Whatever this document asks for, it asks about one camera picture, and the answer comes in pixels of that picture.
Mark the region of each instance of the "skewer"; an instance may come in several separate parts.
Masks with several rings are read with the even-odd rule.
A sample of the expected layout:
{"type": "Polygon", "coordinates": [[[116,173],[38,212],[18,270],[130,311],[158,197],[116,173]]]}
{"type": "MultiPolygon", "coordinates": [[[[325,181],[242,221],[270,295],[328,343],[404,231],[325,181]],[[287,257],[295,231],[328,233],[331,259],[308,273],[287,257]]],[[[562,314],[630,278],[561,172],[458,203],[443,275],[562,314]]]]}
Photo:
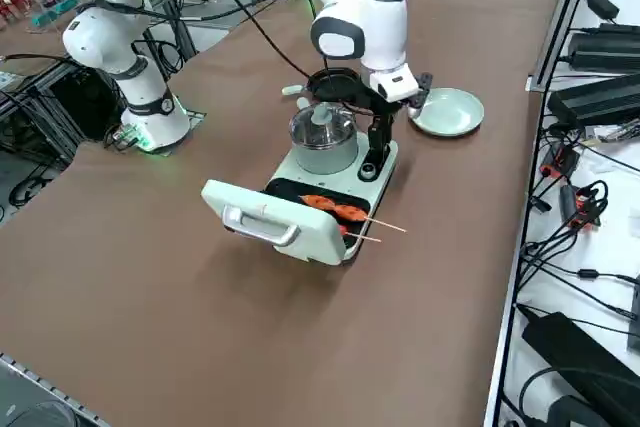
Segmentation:
{"type": "Polygon", "coordinates": [[[344,235],[348,235],[349,237],[355,237],[357,239],[362,239],[362,240],[369,240],[371,242],[377,242],[379,244],[382,243],[382,241],[380,239],[374,239],[373,237],[366,237],[364,235],[358,235],[358,234],[352,234],[351,232],[347,232],[344,235]]]}
{"type": "Polygon", "coordinates": [[[385,227],[389,227],[391,229],[399,230],[400,232],[404,232],[405,234],[407,233],[406,229],[403,229],[402,227],[398,227],[397,225],[387,224],[386,222],[382,222],[381,220],[372,219],[371,217],[367,217],[367,220],[369,220],[371,222],[375,222],[376,224],[384,225],[385,227]]]}

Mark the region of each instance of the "white table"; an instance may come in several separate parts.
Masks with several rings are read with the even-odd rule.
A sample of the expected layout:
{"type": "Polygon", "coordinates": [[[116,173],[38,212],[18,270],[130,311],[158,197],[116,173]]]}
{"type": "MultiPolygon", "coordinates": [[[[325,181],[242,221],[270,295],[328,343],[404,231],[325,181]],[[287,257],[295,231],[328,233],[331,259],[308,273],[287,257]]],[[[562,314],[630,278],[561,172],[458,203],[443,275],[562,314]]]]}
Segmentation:
{"type": "MultiPolygon", "coordinates": [[[[620,14],[616,19],[620,24],[640,25],[640,8],[634,0],[610,0],[620,8],[620,14]]],[[[597,27],[600,24],[586,2],[581,0],[576,9],[572,22],[572,28],[597,27]]],[[[565,41],[563,54],[567,51],[569,37],[565,41]]],[[[558,64],[554,73],[559,75],[580,75],[580,72],[571,71],[566,64],[558,64]]],[[[603,79],[557,79],[551,84],[551,90],[580,85],[586,82],[596,82],[603,79]]],[[[548,118],[545,125],[554,122],[548,118]]],[[[597,147],[602,152],[635,167],[640,168],[640,141],[630,141],[612,146],[597,147]]],[[[581,153],[581,159],[571,180],[574,185],[582,186],[596,180],[605,181],[610,190],[609,206],[601,217],[602,226],[593,232],[581,232],[574,248],[566,254],[562,254],[552,260],[553,263],[569,270],[596,269],[601,273],[625,274],[637,277],[640,274],[640,238],[631,233],[630,216],[640,211],[640,175],[622,166],[616,165],[592,152],[577,149],[581,153]]],[[[539,156],[541,162],[544,150],[539,156]]],[[[546,179],[538,193],[551,182],[546,179]]],[[[551,212],[541,214],[532,211],[529,215],[529,225],[526,232],[527,241],[538,241],[548,237],[561,224],[559,208],[559,189],[563,182],[556,185],[545,196],[544,200],[552,205],[551,212]]],[[[555,271],[569,282],[590,292],[601,300],[631,310],[633,286],[611,279],[598,279],[596,281],[584,281],[575,276],[555,271]]],[[[534,279],[526,285],[518,297],[518,302],[530,304],[549,312],[563,312],[567,317],[588,320],[605,325],[613,329],[627,332],[629,321],[601,308],[598,304],[585,296],[575,292],[544,272],[539,272],[534,279]]],[[[508,352],[506,375],[504,380],[504,393],[516,403],[524,382],[535,372],[549,365],[528,345],[521,334],[527,325],[526,319],[515,314],[514,325],[511,332],[511,345],[508,352]]],[[[640,375],[640,354],[627,350],[627,336],[620,333],[609,332],[598,327],[577,324],[597,342],[626,364],[631,370],[640,375]]],[[[562,381],[558,374],[548,374],[538,379],[527,391],[525,397],[525,413],[542,420],[547,419],[547,413],[551,404],[563,395],[576,395],[576,392],[562,381]]],[[[500,412],[502,421],[517,419],[517,416],[503,404],[500,412]]]]}

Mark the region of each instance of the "plate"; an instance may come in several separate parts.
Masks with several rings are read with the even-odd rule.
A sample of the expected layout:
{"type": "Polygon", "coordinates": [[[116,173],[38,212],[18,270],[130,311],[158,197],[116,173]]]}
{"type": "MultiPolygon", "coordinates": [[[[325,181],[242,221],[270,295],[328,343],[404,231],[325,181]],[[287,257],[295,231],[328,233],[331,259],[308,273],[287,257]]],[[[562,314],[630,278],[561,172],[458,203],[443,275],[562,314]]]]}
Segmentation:
{"type": "Polygon", "coordinates": [[[484,120],[484,106],[464,90],[432,89],[420,115],[411,120],[428,134],[459,137],[478,128],[484,120]]]}

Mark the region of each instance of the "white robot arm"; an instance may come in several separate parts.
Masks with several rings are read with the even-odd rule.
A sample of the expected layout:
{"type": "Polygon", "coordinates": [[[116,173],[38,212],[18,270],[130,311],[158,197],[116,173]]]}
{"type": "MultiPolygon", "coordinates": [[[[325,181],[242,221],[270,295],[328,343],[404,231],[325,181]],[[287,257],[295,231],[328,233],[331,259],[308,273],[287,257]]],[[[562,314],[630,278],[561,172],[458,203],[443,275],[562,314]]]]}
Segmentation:
{"type": "Polygon", "coordinates": [[[360,59],[363,80],[387,102],[420,87],[407,64],[406,0],[321,0],[311,41],[329,59],[360,59]]]}
{"type": "MultiPolygon", "coordinates": [[[[142,6],[142,0],[105,1],[142,6]]],[[[311,28],[316,49],[329,59],[360,59],[363,82],[385,102],[415,99],[421,86],[406,61],[406,0],[321,1],[325,7],[311,28]]],[[[63,41],[76,61],[107,72],[118,83],[129,104],[122,123],[135,127],[140,147],[152,151],[184,138],[189,119],[175,105],[156,64],[131,48],[147,27],[144,15],[92,7],[71,23],[63,41]]]]}
{"type": "MultiPolygon", "coordinates": [[[[142,0],[106,1],[142,6],[142,0]]],[[[138,147],[151,152],[182,140],[190,124],[156,63],[131,48],[148,25],[148,18],[143,15],[91,7],[74,19],[62,39],[71,57],[82,65],[103,70],[118,84],[129,106],[122,115],[122,124],[135,128],[138,147]]]]}

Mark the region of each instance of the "cooking pot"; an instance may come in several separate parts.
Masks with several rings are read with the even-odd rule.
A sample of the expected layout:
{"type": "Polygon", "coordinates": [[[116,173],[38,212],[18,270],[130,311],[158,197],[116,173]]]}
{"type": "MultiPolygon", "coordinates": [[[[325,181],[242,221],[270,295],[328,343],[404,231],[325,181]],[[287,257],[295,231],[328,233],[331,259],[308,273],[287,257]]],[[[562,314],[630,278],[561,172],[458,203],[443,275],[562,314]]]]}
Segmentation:
{"type": "Polygon", "coordinates": [[[298,165],[312,174],[341,172],[358,157],[354,115],[326,102],[301,109],[290,124],[298,165]]]}

